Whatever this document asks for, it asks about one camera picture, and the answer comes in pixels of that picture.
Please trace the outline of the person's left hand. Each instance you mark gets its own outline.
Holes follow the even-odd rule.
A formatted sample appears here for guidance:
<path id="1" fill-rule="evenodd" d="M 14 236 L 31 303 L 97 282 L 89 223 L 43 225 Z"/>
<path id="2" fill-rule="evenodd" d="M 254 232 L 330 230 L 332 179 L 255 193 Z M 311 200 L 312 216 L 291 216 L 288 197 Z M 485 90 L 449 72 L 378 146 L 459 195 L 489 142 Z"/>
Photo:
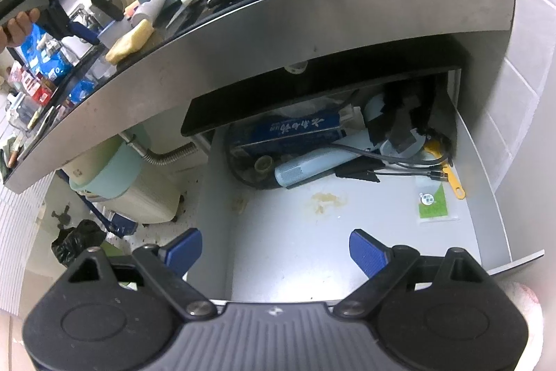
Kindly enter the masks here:
<path id="1" fill-rule="evenodd" d="M 33 24 L 39 20 L 41 12 L 37 8 L 31 11 L 19 12 L 15 18 L 10 19 L 5 27 L 0 29 L 0 52 L 6 48 L 20 46 L 31 34 Z"/>

